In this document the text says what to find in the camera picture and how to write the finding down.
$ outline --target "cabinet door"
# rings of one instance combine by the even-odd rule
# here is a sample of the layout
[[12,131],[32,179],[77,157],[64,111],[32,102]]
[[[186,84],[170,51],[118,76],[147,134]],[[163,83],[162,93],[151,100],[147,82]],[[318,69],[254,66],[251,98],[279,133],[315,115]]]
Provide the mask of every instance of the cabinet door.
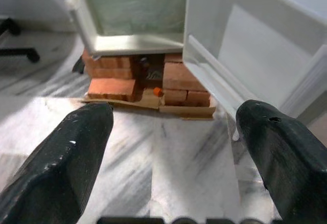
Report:
[[92,55],[180,53],[186,0],[65,0]]
[[327,84],[327,0],[187,0],[183,61],[235,115],[248,99],[297,117]]

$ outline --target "glass panel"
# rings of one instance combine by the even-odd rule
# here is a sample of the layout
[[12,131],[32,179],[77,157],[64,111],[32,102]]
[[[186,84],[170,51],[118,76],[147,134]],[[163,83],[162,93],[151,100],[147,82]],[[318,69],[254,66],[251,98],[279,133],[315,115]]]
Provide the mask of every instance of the glass panel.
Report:
[[87,0],[105,36],[183,33],[186,0]]

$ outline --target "brick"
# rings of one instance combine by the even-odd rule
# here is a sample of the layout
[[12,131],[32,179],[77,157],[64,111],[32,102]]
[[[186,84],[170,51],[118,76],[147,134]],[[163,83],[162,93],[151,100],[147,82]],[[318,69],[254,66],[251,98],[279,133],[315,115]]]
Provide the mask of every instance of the brick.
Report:
[[165,63],[167,62],[182,63],[182,54],[165,54]]
[[134,101],[135,80],[115,78],[93,78],[88,88],[88,96],[94,99]]
[[125,69],[131,68],[133,56],[101,57],[98,61],[101,68]]
[[210,106],[210,100],[203,100],[203,101],[194,101],[194,100],[186,100],[182,102],[182,106],[200,106],[200,107],[209,107]]
[[85,64],[87,72],[88,72],[89,69],[100,68],[99,62],[94,61],[92,59],[92,57],[88,54],[86,49],[84,49],[84,51],[83,51],[82,60],[83,60],[83,62]]
[[206,91],[196,77],[182,63],[165,64],[162,86],[164,89]]
[[186,100],[188,92],[185,90],[165,90],[165,105],[176,105]]
[[88,74],[91,78],[133,78],[131,69],[90,69]]
[[82,54],[83,62],[86,68],[100,68],[100,69],[130,69],[132,67],[135,55],[130,56],[103,56],[97,60],[93,60],[84,49]]
[[199,91],[188,91],[187,99],[188,101],[207,101],[210,98],[208,92],[199,92]]

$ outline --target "small orange item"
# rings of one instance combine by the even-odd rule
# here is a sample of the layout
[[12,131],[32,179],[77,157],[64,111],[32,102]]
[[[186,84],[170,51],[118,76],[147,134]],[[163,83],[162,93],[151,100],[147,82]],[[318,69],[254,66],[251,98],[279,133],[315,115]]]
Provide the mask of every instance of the small orange item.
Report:
[[155,87],[155,88],[153,89],[153,94],[154,94],[155,96],[158,96],[158,97],[162,96],[162,88],[160,88],[160,87]]

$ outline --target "white marble tile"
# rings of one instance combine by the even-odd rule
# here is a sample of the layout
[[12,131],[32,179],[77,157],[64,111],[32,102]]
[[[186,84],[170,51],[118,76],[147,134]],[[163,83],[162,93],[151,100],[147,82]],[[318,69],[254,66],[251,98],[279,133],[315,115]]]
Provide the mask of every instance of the white marble tile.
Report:
[[0,192],[14,176],[26,158],[26,155],[0,154]]
[[0,97],[0,153],[29,155],[82,105],[64,98]]
[[239,181],[252,181],[262,183],[263,180],[256,167],[235,165],[236,178]]
[[281,215],[279,214],[279,212],[278,212],[278,210],[277,210],[277,208],[276,208],[276,206],[274,206],[274,220],[281,220],[282,219],[282,217],[281,217]]
[[101,168],[78,224],[101,216],[149,215],[155,118],[145,113],[114,112]]
[[246,148],[245,143],[242,140],[232,141],[231,143],[234,164],[242,165],[246,167],[256,167],[249,151]]
[[2,48],[34,47],[38,63],[25,56],[0,56],[0,95],[83,97],[90,79],[72,73],[84,45],[76,33],[22,31],[5,37]]
[[239,181],[243,218],[270,223],[274,218],[274,203],[263,183]]
[[239,220],[240,196],[226,118],[157,121],[150,215]]

